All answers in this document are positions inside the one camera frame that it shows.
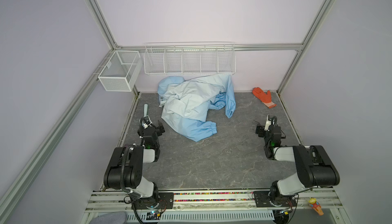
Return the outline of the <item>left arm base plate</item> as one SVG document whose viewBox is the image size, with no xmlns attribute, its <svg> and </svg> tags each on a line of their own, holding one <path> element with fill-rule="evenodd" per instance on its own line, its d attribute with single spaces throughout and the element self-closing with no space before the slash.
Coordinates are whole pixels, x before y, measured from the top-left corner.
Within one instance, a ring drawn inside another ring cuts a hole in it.
<svg viewBox="0 0 392 224">
<path fill-rule="evenodd" d="M 137 210 L 172 209 L 174 205 L 173 192 L 154 193 L 152 197 L 140 198 L 133 201 Z"/>
</svg>

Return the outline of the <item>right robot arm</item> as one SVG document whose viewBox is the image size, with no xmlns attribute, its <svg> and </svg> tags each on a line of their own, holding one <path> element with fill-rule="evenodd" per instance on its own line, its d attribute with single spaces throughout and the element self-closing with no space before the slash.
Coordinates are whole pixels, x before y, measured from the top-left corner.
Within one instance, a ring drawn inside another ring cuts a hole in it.
<svg viewBox="0 0 392 224">
<path fill-rule="evenodd" d="M 274 181 L 267 199 L 273 203 L 283 197 L 293 197 L 312 188 L 336 186 L 340 175 L 327 152 L 321 145 L 282 146 L 285 138 L 280 126 L 268 121 L 258 124 L 255 133 L 264 139 L 264 152 L 272 161 L 292 162 L 296 172 L 291 176 Z"/>
</svg>

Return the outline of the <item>light blue jacket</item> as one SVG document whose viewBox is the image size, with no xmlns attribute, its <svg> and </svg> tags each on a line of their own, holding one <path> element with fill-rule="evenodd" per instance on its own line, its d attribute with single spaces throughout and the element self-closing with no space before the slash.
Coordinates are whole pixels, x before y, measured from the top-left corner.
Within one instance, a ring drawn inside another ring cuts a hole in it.
<svg viewBox="0 0 392 224">
<path fill-rule="evenodd" d="M 236 110 L 232 75 L 211 75 L 185 80 L 167 77 L 158 84 L 161 118 L 178 134 L 198 142 L 217 133 L 207 120 L 209 110 L 225 110 L 231 118 Z"/>
</svg>

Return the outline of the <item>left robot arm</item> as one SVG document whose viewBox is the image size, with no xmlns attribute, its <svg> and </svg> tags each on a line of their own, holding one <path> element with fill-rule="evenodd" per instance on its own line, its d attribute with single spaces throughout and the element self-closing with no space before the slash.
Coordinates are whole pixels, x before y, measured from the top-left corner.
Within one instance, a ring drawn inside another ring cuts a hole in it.
<svg viewBox="0 0 392 224">
<path fill-rule="evenodd" d="M 156 203 L 158 187 L 143 176 L 143 165 L 157 162 L 160 156 L 159 137 L 165 132 L 162 122 L 154 125 L 148 116 L 139 121 L 139 145 L 116 147 L 104 174 L 104 187 L 121 190 L 131 200 Z"/>
</svg>

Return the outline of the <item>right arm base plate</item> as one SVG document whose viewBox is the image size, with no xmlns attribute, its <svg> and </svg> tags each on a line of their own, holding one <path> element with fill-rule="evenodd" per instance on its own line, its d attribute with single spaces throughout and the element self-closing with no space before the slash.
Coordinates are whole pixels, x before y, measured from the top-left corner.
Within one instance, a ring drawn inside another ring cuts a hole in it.
<svg viewBox="0 0 392 224">
<path fill-rule="evenodd" d="M 295 207 L 297 201 L 295 196 L 273 195 L 270 191 L 254 191 L 252 199 L 256 207 Z"/>
</svg>

